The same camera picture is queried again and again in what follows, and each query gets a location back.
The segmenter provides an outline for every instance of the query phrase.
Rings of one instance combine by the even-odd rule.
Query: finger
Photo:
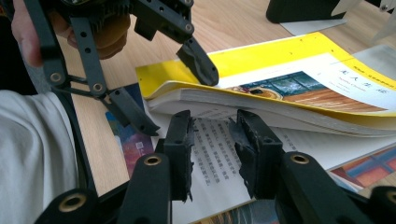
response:
[[[67,38],[73,31],[67,21],[65,21],[61,14],[55,10],[49,13],[49,21],[52,24],[53,31],[56,35]]]
[[[104,27],[94,34],[96,47],[98,49],[106,49],[115,45],[131,25],[131,18],[129,16],[112,16],[105,20]]]
[[[109,59],[122,51],[127,42],[127,33],[125,33],[118,41],[103,49],[98,49],[98,55],[101,60]]]
[[[33,67],[42,66],[37,32],[23,0],[14,0],[15,14],[11,23],[12,34],[21,45],[24,60]]]

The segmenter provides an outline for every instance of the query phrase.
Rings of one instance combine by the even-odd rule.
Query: book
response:
[[[321,33],[209,55],[219,84],[200,85],[180,61],[136,68],[149,111],[227,119],[244,108],[269,126],[362,137],[396,134],[396,81]]]

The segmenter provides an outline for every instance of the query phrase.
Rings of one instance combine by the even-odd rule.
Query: black metal bracket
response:
[[[183,46],[177,53],[181,61],[205,85],[216,85],[219,74],[198,42],[192,37],[192,0],[25,0],[25,5],[40,40],[44,73],[48,83],[57,91],[66,91],[100,100],[107,109],[126,126],[130,124],[138,132],[157,135],[160,128],[139,108],[123,88],[108,90],[93,31],[100,30],[106,17],[134,14],[137,22],[134,30],[151,40],[156,31],[169,36]],[[76,34],[78,51],[86,77],[69,75],[64,55],[52,29],[47,10],[56,8],[70,22]],[[72,87],[71,83],[88,86],[88,90]]]
[[[237,111],[236,123],[231,120],[229,130],[242,162],[239,174],[250,197],[274,199],[277,167],[284,154],[282,142],[259,116],[245,110]]]

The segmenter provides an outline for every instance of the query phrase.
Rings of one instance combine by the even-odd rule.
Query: wooden surface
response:
[[[279,24],[265,18],[269,0],[197,0],[192,7],[194,36],[206,52],[229,49],[263,41],[289,37]],[[322,31],[349,53],[370,48],[371,38],[388,19],[387,13],[361,3],[346,14],[347,24]],[[61,40],[69,73],[83,76],[76,50]],[[395,48],[396,38],[379,43]],[[115,57],[102,61],[106,83],[110,89],[136,82],[137,66],[175,59],[180,45],[162,34],[149,42],[131,28],[128,44]],[[93,178],[99,195],[128,180],[123,155],[106,121],[105,108],[93,99],[74,96],[79,124],[87,149]]]

